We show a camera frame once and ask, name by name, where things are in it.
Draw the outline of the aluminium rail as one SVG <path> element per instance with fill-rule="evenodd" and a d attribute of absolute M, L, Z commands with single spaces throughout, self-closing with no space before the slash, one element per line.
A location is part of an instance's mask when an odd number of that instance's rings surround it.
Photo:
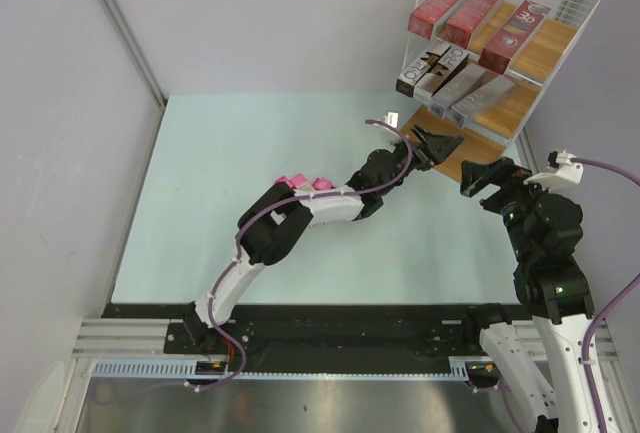
<path fill-rule="evenodd" d="M 72 356 L 153 358 L 163 356 L 167 319 L 85 319 Z"/>

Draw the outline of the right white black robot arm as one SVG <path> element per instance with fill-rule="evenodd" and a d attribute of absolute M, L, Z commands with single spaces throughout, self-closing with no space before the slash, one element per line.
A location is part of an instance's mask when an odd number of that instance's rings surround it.
<path fill-rule="evenodd" d="M 583 237 L 583 212 L 559 194 L 577 185 L 584 169 L 566 152 L 550 155 L 538 174 L 507 157 L 461 164 L 460 192 L 472 197 L 488 185 L 497 191 L 481 200 L 501 216 L 517 261 L 513 274 L 520 304 L 531 316 L 551 375 L 544 376 L 521 344 L 518 330 L 497 303 L 471 309 L 461 329 L 463 346 L 487 353 L 524 418 L 526 432 L 618 432 L 597 355 L 597 319 L 586 276 L 575 261 Z"/>

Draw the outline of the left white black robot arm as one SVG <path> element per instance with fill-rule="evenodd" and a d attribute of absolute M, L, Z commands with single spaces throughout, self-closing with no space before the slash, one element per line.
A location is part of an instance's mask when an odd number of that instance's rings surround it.
<path fill-rule="evenodd" d="M 372 151 L 343 185 L 310 182 L 298 175 L 276 182 L 241 216 L 235 253 L 228 266 L 200 299 L 189 304 L 183 322 L 186 340 L 197 351 L 214 350 L 226 334 L 221 326 L 248 286 L 266 267 L 282 261 L 303 234 L 318 224 L 358 221 L 383 206 L 383 197 L 414 171 L 429 171 L 445 162 L 463 143 L 459 135 L 412 129 L 416 139 L 381 120 L 368 119 L 398 137 L 392 149 Z"/>

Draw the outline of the pink toothpaste box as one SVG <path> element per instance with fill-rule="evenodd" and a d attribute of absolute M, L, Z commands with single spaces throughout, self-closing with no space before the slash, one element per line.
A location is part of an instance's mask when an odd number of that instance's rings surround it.
<path fill-rule="evenodd" d="M 291 185 L 300 191 L 310 192 L 314 190 L 312 183 L 303 175 L 296 174 L 290 178 Z"/>
<path fill-rule="evenodd" d="M 330 180 L 322 177 L 316 178 L 312 183 L 312 187 L 316 191 L 326 191 L 335 188 L 334 184 Z"/>
<path fill-rule="evenodd" d="M 286 176 L 281 176 L 281 177 L 279 177 L 279 178 L 274 180 L 274 184 L 278 184 L 278 183 L 286 184 L 291 189 L 295 189 L 296 188 L 296 186 L 293 183 L 293 181 L 290 178 L 286 177 Z"/>

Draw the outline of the silver O toothpaste box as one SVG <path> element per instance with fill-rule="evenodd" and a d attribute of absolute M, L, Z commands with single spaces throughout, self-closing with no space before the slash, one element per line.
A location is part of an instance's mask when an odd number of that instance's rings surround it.
<path fill-rule="evenodd" d="M 413 97 L 427 104 L 469 61 L 469 51 L 457 45 L 451 46 L 414 87 Z"/>

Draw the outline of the plain silver toothpaste box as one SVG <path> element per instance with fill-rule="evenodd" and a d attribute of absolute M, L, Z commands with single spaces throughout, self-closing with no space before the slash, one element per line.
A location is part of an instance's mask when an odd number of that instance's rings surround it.
<path fill-rule="evenodd" d="M 467 64 L 448 83 L 431 97 L 428 109 L 444 118 L 451 107 L 473 92 L 481 83 L 487 70 L 475 63 Z"/>

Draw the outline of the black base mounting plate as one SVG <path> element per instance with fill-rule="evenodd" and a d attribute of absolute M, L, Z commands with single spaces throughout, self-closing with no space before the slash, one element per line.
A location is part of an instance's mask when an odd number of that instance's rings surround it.
<path fill-rule="evenodd" d="M 238 305 L 223 330 L 236 346 L 188 318 L 184 304 L 110 304 L 107 319 L 168 319 L 163 352 L 195 354 L 220 371 L 256 374 L 445 373 L 452 356 L 479 356 L 480 305 Z"/>

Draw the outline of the silver WR toothpaste box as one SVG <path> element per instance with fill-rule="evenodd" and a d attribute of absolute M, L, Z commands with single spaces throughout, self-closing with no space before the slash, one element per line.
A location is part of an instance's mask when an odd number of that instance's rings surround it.
<path fill-rule="evenodd" d="M 448 42 L 433 40 L 407 66 L 405 66 L 396 80 L 396 91 L 409 98 L 414 96 L 415 86 L 440 58 L 450 49 Z"/>

